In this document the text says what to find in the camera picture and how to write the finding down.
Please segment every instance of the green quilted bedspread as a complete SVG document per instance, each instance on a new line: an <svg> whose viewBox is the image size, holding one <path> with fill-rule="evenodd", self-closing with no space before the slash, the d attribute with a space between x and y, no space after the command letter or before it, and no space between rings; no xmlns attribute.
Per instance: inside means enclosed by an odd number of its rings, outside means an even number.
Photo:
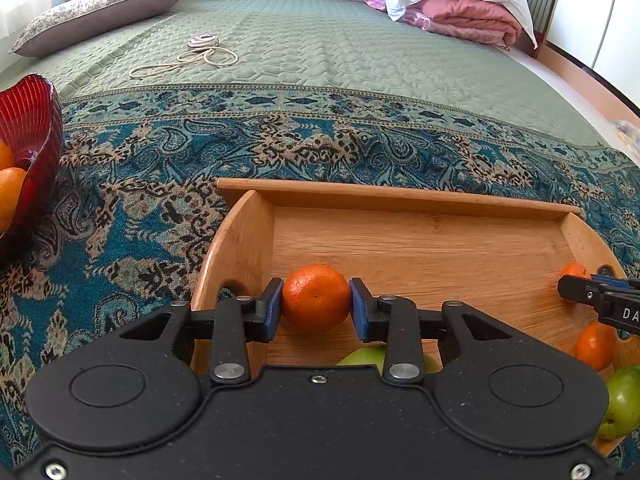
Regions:
<svg viewBox="0 0 640 480"><path fill-rule="evenodd" d="M129 79L140 64L173 60L211 33L240 61ZM383 92L461 108L581 145L603 144L548 84L498 48L430 34L345 0L185 0L172 13L103 34L0 75L49 77L69 98L142 84L262 83Z"/></svg>

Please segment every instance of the red glass bowl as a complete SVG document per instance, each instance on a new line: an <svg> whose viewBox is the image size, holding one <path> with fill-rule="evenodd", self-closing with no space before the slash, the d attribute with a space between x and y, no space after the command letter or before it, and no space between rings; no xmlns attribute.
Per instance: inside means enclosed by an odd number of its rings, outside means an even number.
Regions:
<svg viewBox="0 0 640 480"><path fill-rule="evenodd" d="M62 113L56 89L47 79L29 74L0 92L0 139L27 171L14 218L0 235L0 260L13 259L24 248L49 206L62 150Z"/></svg>

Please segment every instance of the pink blanket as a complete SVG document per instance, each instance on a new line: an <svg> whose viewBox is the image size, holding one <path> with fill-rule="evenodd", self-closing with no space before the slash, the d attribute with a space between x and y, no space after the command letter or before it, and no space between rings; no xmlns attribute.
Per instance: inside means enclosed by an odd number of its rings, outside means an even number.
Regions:
<svg viewBox="0 0 640 480"><path fill-rule="evenodd" d="M386 10L384 0L364 0ZM496 46L510 46L522 26L501 4L483 0L421 0L409 6L401 21L414 27Z"/></svg>

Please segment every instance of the teal paisley blanket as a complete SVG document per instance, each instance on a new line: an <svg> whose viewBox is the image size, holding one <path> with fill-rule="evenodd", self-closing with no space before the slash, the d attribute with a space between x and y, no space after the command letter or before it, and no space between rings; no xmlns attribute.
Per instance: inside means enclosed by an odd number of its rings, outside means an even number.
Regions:
<svg viewBox="0 0 640 480"><path fill-rule="evenodd" d="M190 295L227 213L220 176L454 190L579 205L640 274L640 170L621 153L409 98L260 85L142 87L63 102L50 214L2 269L1 460L38 445L37 368ZM633 435L613 457L638 457Z"/></svg>

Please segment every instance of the rope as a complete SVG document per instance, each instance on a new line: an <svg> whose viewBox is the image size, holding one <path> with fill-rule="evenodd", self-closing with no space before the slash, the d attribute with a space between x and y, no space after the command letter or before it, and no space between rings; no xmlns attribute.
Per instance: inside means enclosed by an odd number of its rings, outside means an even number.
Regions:
<svg viewBox="0 0 640 480"><path fill-rule="evenodd" d="M196 63L199 61L204 61L208 65L216 66L219 68L223 66L231 66L234 63L238 62L238 54L236 54L232 50L229 50L228 48L220 46L220 40L217 36L214 36L212 34L194 36L189 41L187 41L187 46L190 50L179 54L175 58L174 62L137 66L129 70L129 78L144 79L145 77L161 75L165 72L169 72L170 70L174 70L176 68L180 68L181 66L186 66L188 64ZM232 58L221 62L211 60L211 56L213 56L217 51L230 54Z"/></svg>

